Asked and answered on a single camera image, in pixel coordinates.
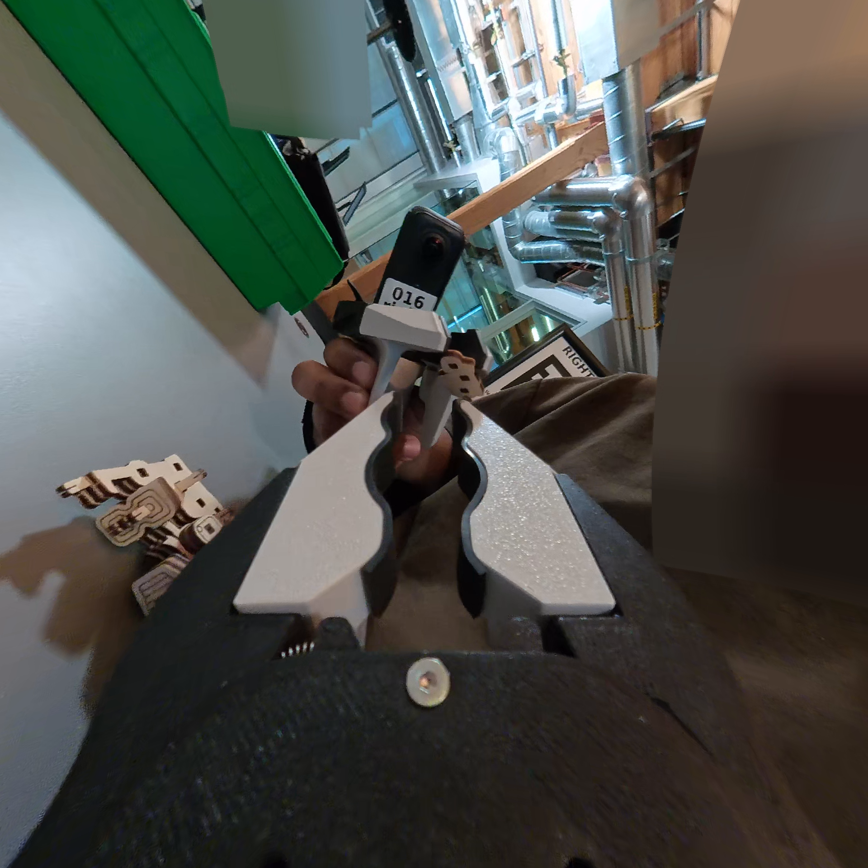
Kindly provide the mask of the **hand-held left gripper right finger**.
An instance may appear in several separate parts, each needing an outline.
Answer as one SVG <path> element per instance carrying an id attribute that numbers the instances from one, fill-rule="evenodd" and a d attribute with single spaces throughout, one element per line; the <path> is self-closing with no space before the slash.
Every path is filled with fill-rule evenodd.
<path id="1" fill-rule="evenodd" d="M 468 400 L 453 405 L 461 518 L 458 592 L 475 618 L 600 616 L 613 593 L 559 476 Z"/>

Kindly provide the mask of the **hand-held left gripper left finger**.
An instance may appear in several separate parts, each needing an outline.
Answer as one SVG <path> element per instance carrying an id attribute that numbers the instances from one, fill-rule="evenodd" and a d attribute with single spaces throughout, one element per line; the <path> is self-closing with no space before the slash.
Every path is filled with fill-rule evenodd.
<path id="1" fill-rule="evenodd" d="M 296 468 L 234 597 L 240 613 L 346 619 L 362 645 L 396 588 L 393 518 L 399 397 L 388 392 Z"/>

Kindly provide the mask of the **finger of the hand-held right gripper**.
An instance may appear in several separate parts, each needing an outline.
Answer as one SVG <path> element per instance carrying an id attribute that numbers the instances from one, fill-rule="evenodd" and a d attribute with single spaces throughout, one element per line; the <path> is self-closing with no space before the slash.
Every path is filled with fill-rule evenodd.
<path id="1" fill-rule="evenodd" d="M 424 407 L 421 430 L 418 434 L 419 443 L 422 448 L 432 448 L 440 439 L 454 401 L 449 378 L 441 364 L 438 367 L 433 365 L 425 367 L 419 384 L 418 397 Z"/>
<path id="2" fill-rule="evenodd" d="M 359 336 L 373 345 L 377 361 L 370 405 L 387 392 L 405 352 L 442 353 L 450 340 L 444 320 L 434 311 L 391 306 L 367 306 L 361 316 Z"/>

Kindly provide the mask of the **small wooden puzzle piece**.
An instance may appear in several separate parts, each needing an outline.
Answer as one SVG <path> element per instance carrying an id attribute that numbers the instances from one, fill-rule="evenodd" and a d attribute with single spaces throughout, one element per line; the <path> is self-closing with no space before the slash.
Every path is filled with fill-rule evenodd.
<path id="1" fill-rule="evenodd" d="M 449 350 L 441 357 L 439 385 L 458 399 L 474 400 L 484 392 L 476 360 L 457 350 Z"/>

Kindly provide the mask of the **wooden puzzle model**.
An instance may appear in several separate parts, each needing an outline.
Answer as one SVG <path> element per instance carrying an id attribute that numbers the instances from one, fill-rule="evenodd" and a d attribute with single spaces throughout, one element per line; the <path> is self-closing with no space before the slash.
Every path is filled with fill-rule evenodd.
<path id="1" fill-rule="evenodd" d="M 142 544 L 154 565 L 132 584 L 144 615 L 202 548 L 228 526 L 235 512 L 212 495 L 204 470 L 191 470 L 178 455 L 162 461 L 135 460 L 89 472 L 57 487 L 85 509 L 116 504 L 95 520 L 109 542 L 123 548 Z"/>

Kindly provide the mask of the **grey desk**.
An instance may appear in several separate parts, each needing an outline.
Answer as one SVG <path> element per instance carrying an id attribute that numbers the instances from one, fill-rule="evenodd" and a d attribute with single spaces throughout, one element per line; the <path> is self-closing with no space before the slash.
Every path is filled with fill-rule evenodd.
<path id="1" fill-rule="evenodd" d="M 303 452 L 302 332 L 254 315 L 228 348 L 2 112 L 2 866 L 20 852 L 142 623 L 140 548 L 64 498 L 178 455 L 240 506 Z"/>

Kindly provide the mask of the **person's right hand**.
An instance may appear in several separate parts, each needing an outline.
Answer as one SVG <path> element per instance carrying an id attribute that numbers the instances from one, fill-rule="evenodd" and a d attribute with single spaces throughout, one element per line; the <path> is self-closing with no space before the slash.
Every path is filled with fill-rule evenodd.
<path id="1" fill-rule="evenodd" d="M 377 375 L 377 362 L 346 338 L 332 340 L 324 362 L 304 361 L 292 372 L 292 386 L 307 401 L 303 417 L 306 448 L 313 450 L 365 410 Z M 443 429 L 430 448 L 421 445 L 425 405 L 417 387 L 405 403 L 401 432 L 392 445 L 396 476 L 427 493 L 452 478 L 452 439 Z"/>

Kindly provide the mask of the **black bag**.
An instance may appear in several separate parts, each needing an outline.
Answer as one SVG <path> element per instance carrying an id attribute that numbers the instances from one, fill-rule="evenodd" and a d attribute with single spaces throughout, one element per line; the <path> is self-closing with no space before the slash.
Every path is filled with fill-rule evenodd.
<path id="1" fill-rule="evenodd" d="M 331 242 L 341 256 L 344 264 L 349 260 L 349 242 L 344 231 L 344 223 L 339 215 L 326 183 L 325 169 L 320 159 L 300 138 L 276 137 L 278 149 L 288 168 L 297 180 L 312 208 L 316 212 Z"/>

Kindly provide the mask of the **wooden handrail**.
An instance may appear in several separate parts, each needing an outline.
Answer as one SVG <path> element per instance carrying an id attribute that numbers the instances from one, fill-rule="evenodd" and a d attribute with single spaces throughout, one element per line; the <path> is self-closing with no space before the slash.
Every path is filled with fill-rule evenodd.
<path id="1" fill-rule="evenodd" d="M 605 125 L 598 123 L 559 145 L 547 156 L 541 157 L 522 168 L 515 175 L 499 182 L 492 190 L 450 214 L 451 221 L 462 227 L 469 236 L 501 218 L 505 213 L 518 208 L 535 194 L 551 184 L 567 179 L 586 164 L 609 151 Z M 374 298 L 388 264 L 390 254 L 345 277 L 336 286 L 328 288 L 315 299 L 326 317 L 331 318 L 341 300 L 353 298 L 353 288 L 364 300 Z"/>

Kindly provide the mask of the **cluster of silver ducts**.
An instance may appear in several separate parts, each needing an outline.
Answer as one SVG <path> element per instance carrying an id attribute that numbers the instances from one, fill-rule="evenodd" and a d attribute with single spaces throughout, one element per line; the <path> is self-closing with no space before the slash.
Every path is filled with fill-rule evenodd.
<path id="1" fill-rule="evenodd" d="M 599 216 L 616 345 L 625 371 L 656 376 L 659 288 L 655 200 L 649 187 L 641 60 L 657 46 L 657 2 L 580 2 L 576 34 L 585 80 L 602 82 L 611 170 L 621 175 L 561 180 L 500 218 L 510 256 L 527 264 L 584 261 L 579 219 Z M 549 207 L 541 211 L 538 206 Z"/>

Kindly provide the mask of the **green plastic crate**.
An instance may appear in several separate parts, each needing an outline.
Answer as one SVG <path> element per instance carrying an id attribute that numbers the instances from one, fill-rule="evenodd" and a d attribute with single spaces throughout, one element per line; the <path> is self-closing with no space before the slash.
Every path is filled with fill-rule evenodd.
<path id="1" fill-rule="evenodd" d="M 273 139 L 230 125 L 187 2 L 5 5 L 252 307 L 295 313 L 342 273 Z"/>

